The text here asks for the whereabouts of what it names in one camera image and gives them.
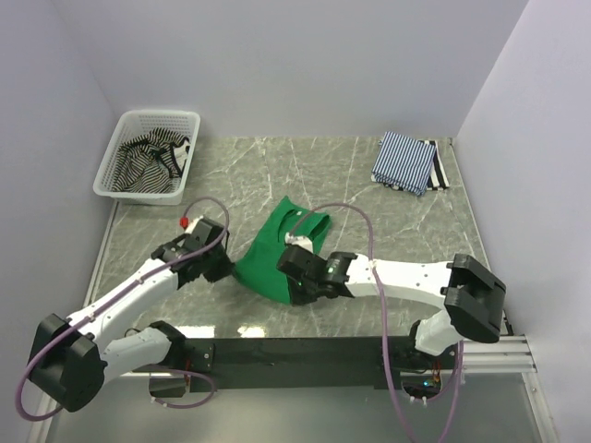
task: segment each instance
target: folded blue striped shirt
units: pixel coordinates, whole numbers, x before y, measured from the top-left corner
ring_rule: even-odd
[[[378,182],[422,196],[427,190],[434,155],[435,146],[386,132],[371,172]]]

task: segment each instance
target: marble table surface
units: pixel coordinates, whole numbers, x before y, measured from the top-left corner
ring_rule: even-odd
[[[127,278],[160,244],[181,233],[178,219],[192,199],[215,196],[230,210],[228,253],[241,258],[283,196],[312,208],[345,201],[364,210],[374,224],[375,256],[412,262],[443,261],[467,253],[487,264],[452,145],[438,139],[451,187],[423,197],[392,191],[370,181],[379,138],[221,138],[199,139],[179,207],[119,205],[95,283],[100,298]],[[222,220],[213,204],[194,208]],[[321,255],[333,250],[367,253],[367,227],[354,212],[331,210],[332,229]],[[388,301],[391,335],[405,335],[434,307]],[[137,321],[157,319],[192,337],[330,337],[380,335],[380,300],[320,299],[306,306],[267,300],[232,278],[214,284],[194,281]]]

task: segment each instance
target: folded shirt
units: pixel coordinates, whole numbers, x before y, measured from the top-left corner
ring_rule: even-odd
[[[439,146],[437,144],[437,140],[420,140],[426,145],[432,145],[435,147],[435,156],[433,157],[433,166],[431,167],[431,174],[427,180],[427,191],[440,191],[443,189],[447,189],[450,187],[450,181],[447,178],[447,174],[445,173],[445,169],[443,168],[443,162],[441,161],[441,156],[439,153]],[[376,176],[374,174],[371,175],[372,182],[378,182]],[[385,187],[389,187],[395,191],[404,191],[399,186],[389,185],[387,183],[381,183]]]
[[[371,172],[378,182],[422,196],[427,190],[434,155],[432,145],[386,132]]]

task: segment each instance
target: plastic basket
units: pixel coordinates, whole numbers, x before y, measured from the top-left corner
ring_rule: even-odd
[[[196,113],[185,111],[140,110],[129,111],[119,119],[117,127],[104,153],[99,172],[94,179],[92,189],[99,196],[111,197],[122,203],[136,205],[178,205],[183,198],[188,170],[195,150],[195,141],[199,132],[201,119]],[[113,172],[117,150],[126,141],[150,132],[156,127],[164,127],[189,137],[191,146],[183,176],[173,180],[173,190],[165,194],[149,194],[112,191]]]

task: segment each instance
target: striped clothing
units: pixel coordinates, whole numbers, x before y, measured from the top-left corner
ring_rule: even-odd
[[[431,167],[431,174],[427,180],[427,191],[439,191],[443,189],[447,189],[450,187],[450,182],[447,179],[447,174],[445,173],[445,169],[443,168],[443,163],[441,162],[441,156],[439,153],[439,147],[437,146],[437,141],[435,140],[421,140],[426,145],[431,145],[435,147],[435,156],[433,157],[433,166]],[[371,175],[371,181],[377,182],[376,176],[374,174]],[[404,191],[399,186],[396,185],[389,185],[387,183],[382,183],[384,186],[389,187],[395,191]]]
[[[434,146],[387,132],[371,172],[378,182],[422,196],[427,190],[434,156]]]
[[[190,144],[188,137],[164,128],[123,143],[115,157],[112,190],[167,193],[183,175]]]

